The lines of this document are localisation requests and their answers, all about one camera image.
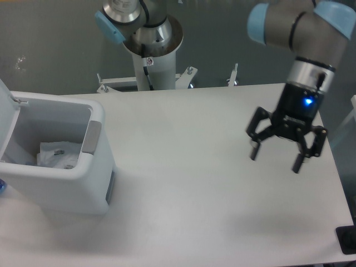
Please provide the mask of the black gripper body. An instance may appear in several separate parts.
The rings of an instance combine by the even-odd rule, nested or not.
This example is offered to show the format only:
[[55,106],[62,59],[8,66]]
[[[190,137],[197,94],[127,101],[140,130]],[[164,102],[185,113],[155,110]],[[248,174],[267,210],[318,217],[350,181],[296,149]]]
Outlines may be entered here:
[[287,83],[271,117],[274,135],[292,141],[312,129],[312,122],[324,100],[321,91],[309,90]]

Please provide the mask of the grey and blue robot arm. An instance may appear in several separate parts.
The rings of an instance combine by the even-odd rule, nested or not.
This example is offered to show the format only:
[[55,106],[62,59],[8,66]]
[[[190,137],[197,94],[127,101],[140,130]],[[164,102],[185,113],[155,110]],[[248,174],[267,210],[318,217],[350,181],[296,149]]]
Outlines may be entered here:
[[[182,43],[180,24],[165,1],[104,1],[95,13],[101,32],[132,54],[140,91],[176,89],[175,52]],[[255,159],[261,143],[277,136],[298,144],[293,171],[320,156],[327,130],[313,125],[355,26],[355,11],[330,1],[261,3],[249,14],[251,40],[285,47],[296,54],[273,112],[258,107],[247,126]]]

